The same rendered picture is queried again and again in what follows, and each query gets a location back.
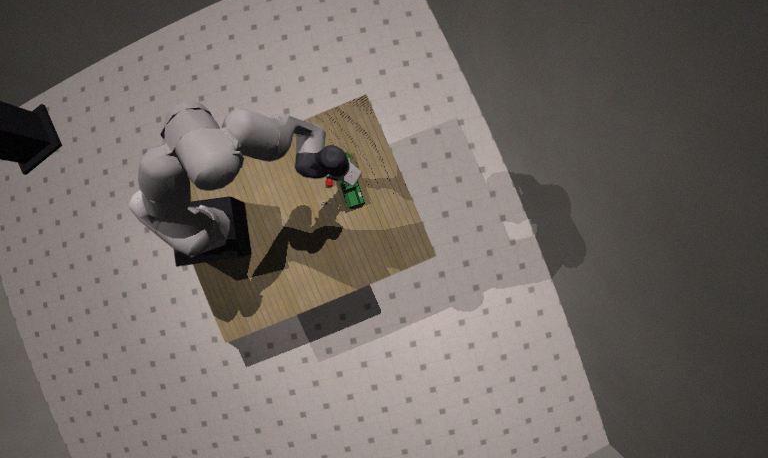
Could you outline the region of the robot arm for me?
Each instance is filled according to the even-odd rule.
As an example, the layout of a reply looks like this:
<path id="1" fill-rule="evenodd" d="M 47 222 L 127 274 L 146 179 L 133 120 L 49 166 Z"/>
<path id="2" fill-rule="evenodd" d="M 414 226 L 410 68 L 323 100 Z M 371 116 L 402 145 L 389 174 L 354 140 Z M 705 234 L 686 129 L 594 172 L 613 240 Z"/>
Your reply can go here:
<path id="1" fill-rule="evenodd" d="M 288 152 L 294 133 L 295 169 L 300 175 L 318 179 L 329 174 L 354 186 L 362 174 L 342 149 L 325 146 L 326 132 L 318 124 L 284 114 L 269 118 L 236 109 L 225 117 L 222 129 L 218 128 L 201 103 L 181 102 L 171 108 L 160 133 L 162 145 L 140 158 L 141 191 L 129 203 L 143 225 L 190 257 L 226 245 L 230 230 L 224 211 L 203 205 L 189 207 L 190 180 L 201 190 L 224 188 L 242 168 L 243 155 L 278 160 Z"/>

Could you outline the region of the green three-compartment bin rack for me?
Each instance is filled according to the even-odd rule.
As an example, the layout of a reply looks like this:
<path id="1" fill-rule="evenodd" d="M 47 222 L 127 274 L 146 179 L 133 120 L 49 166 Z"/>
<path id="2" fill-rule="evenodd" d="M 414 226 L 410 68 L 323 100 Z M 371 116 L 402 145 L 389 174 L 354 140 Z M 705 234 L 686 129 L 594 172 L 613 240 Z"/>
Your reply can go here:
<path id="1" fill-rule="evenodd" d="M 345 154 L 348 160 L 352 163 L 349 152 L 345 152 Z M 346 185 L 345 182 L 340 180 L 339 180 L 339 183 L 343 192 L 343 196 L 344 196 L 347 208 L 351 208 L 351 207 L 365 203 L 358 181 L 356 182 L 354 187 L 351 185 Z"/>

